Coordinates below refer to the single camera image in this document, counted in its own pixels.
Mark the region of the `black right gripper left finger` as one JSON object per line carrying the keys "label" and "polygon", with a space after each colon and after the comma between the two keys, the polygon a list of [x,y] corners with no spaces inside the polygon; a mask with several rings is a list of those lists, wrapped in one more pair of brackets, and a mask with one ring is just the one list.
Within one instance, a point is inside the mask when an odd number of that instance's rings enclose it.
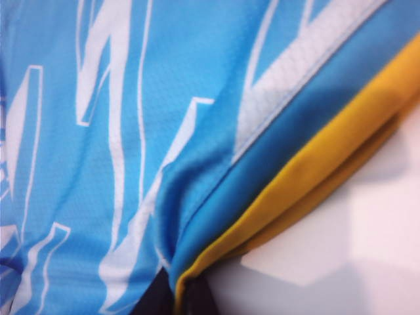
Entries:
{"label": "black right gripper left finger", "polygon": [[172,315],[174,295],[166,269],[161,268],[140,298],[131,315]]}

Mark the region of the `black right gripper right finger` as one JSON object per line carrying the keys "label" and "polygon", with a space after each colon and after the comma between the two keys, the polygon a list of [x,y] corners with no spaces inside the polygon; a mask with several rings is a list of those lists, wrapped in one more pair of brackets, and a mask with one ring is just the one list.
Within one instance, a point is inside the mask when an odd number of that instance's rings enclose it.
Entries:
{"label": "black right gripper right finger", "polygon": [[183,314],[205,315],[211,313],[211,290],[205,277],[187,282]]}

